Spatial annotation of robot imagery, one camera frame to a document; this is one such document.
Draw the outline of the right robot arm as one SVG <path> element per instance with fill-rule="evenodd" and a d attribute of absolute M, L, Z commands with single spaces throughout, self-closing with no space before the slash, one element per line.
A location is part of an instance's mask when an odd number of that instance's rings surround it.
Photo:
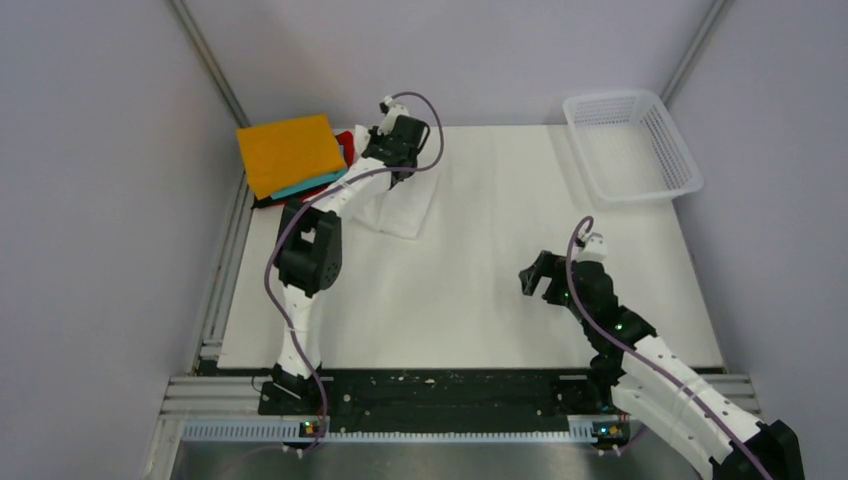
<path fill-rule="evenodd" d="M 766 423 L 712 386 L 671 351 L 656 329 L 619 301 L 598 261 L 543 250 L 518 274 L 524 295 L 568 309 L 596 356 L 589 404 L 635 416 L 703 479 L 802 479 L 799 439 L 783 421 Z"/>

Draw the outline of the white t shirt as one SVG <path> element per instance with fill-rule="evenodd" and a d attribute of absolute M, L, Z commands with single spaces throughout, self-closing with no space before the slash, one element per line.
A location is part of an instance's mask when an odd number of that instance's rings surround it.
<path fill-rule="evenodd" d="M 418 238 L 434 198 L 438 171 L 416 173 L 369 200 L 354 218 L 368 228 L 399 238 Z"/>

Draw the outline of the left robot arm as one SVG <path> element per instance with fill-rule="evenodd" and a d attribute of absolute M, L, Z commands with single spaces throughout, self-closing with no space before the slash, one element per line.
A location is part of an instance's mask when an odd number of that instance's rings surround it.
<path fill-rule="evenodd" d="M 430 134 L 440 130 L 408 113 L 389 113 L 377 126 L 358 127 L 357 157 L 347 172 L 323 191 L 284 206 L 263 285 L 284 325 L 270 386 L 295 412 L 329 412 L 319 373 L 316 305 L 341 273 L 345 224 L 422 172 L 419 156 Z"/>

